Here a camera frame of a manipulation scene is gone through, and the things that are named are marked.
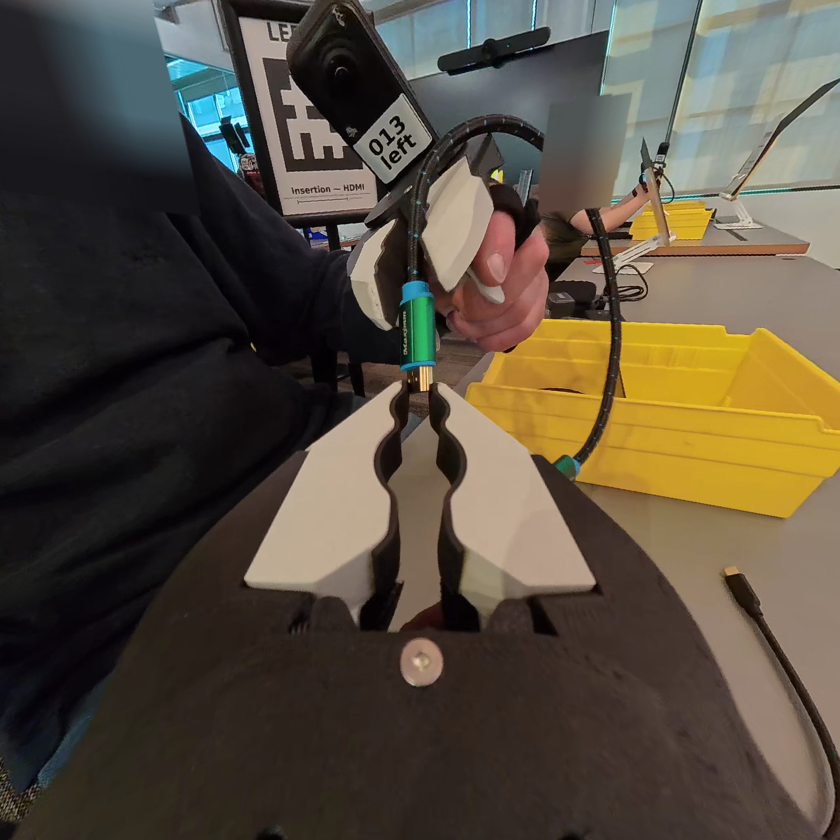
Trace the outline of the black webcam bar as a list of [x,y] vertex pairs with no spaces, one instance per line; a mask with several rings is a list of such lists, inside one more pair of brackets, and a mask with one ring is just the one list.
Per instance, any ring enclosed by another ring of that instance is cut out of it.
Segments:
[[501,67],[520,54],[546,46],[551,28],[544,26],[505,38],[487,38],[480,45],[444,54],[437,59],[437,69],[449,75],[480,67]]

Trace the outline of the person's left hand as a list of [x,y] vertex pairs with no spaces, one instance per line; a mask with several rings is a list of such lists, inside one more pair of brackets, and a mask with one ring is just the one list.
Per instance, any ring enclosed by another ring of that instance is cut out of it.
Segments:
[[549,293],[545,265],[549,248],[539,227],[519,248],[514,220],[495,211],[471,268],[486,287],[499,287],[502,303],[486,299],[473,280],[452,292],[431,286],[436,311],[451,332],[476,343],[483,351],[509,350],[532,336],[543,319]]

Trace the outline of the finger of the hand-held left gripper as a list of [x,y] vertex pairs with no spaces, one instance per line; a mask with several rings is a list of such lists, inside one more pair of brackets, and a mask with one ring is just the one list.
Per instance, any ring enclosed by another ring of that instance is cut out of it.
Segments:
[[476,257],[494,213],[487,185],[458,160],[431,185],[421,234],[428,272],[452,292]]
[[350,282],[366,318],[382,330],[397,326],[403,288],[403,221],[368,230],[350,255]]

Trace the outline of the black wall screen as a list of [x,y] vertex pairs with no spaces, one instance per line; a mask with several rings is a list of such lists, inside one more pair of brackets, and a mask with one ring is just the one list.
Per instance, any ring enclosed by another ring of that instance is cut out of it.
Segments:
[[505,180],[515,183],[531,170],[534,181],[550,190],[585,196],[585,177],[596,182],[597,160],[616,153],[616,123],[626,116],[623,100],[602,97],[608,33],[594,32],[533,51],[523,52],[499,67],[487,66],[449,75],[438,72],[416,78],[411,87],[438,135],[473,118],[500,114],[520,119],[539,130],[544,151],[516,136],[497,132]]

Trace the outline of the background desk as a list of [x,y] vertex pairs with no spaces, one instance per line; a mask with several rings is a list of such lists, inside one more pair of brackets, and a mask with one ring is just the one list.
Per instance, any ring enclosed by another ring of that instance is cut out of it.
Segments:
[[709,224],[703,239],[677,239],[668,247],[657,248],[648,257],[678,256],[777,256],[805,255],[810,244],[776,228],[721,230]]

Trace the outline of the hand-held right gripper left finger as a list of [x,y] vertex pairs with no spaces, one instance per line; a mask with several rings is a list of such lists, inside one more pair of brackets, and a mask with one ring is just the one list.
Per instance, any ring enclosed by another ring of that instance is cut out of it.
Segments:
[[403,462],[406,383],[312,444],[245,573],[248,587],[335,597],[361,630],[386,631],[402,593],[390,480]]

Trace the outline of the person's left forearm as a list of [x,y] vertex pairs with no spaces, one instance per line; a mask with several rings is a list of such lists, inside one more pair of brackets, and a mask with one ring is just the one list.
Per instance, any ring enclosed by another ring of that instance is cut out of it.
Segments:
[[354,297],[349,254],[311,248],[264,198],[224,167],[180,117],[197,215],[170,214],[193,253],[269,364],[315,352],[356,363],[396,364],[396,331],[377,328]]

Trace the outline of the yellow plastic bin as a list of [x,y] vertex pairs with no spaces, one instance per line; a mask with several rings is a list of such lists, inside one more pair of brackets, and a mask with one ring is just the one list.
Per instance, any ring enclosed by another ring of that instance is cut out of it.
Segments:
[[[573,456],[609,349],[606,322],[544,320],[466,400],[531,453]],[[612,412],[579,480],[788,518],[838,467],[838,382],[772,332],[625,322]]]

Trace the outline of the person's dark hoodie torso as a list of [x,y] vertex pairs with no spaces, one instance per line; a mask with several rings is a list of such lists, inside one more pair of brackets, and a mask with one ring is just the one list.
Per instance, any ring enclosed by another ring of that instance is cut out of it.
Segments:
[[259,357],[169,214],[2,197],[2,762],[37,781],[191,547],[347,401]]

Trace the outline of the small background yellow bin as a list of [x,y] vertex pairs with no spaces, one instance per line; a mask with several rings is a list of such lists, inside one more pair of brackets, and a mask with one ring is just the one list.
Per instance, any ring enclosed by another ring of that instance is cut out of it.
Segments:
[[[676,201],[664,205],[668,232],[677,240],[702,240],[714,211],[702,201]],[[648,203],[632,220],[629,228],[632,240],[646,240],[659,233],[655,209]]]

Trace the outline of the braided HDMI cable green plugs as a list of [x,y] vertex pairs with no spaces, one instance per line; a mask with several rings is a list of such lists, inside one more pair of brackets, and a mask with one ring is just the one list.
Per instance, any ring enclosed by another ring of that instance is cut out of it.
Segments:
[[[456,146],[474,137],[495,132],[517,136],[539,151],[543,149],[543,133],[519,118],[501,114],[473,118],[454,127],[431,148],[413,184],[406,236],[406,283],[402,286],[402,301],[397,322],[401,334],[401,369],[410,385],[419,385],[420,374],[430,372],[436,363],[434,337],[437,333],[433,296],[424,280],[419,245],[421,234],[427,225],[427,196],[431,186],[438,180],[443,165],[453,160]],[[583,464],[592,456],[602,439],[612,412],[621,372],[622,317],[616,269],[613,257],[608,252],[609,241],[601,215],[593,208],[586,213],[593,223],[595,239],[603,260],[610,302],[611,342],[602,401],[592,430],[576,455],[563,455],[554,462],[554,467],[571,480],[577,478]]]

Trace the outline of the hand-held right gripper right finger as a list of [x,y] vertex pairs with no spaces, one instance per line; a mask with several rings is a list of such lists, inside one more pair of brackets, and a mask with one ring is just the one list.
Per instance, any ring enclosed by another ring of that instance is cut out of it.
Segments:
[[454,392],[429,390],[448,482],[437,539],[448,630],[478,632],[505,601],[588,594],[595,577],[529,451]]

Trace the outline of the framed paper sign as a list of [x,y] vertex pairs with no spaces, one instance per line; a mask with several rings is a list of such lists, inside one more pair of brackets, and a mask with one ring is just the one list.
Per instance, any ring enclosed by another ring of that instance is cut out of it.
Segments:
[[311,2],[215,2],[245,108],[262,194],[315,245],[342,250],[340,227],[360,224],[379,199],[370,169],[292,79],[287,57]]

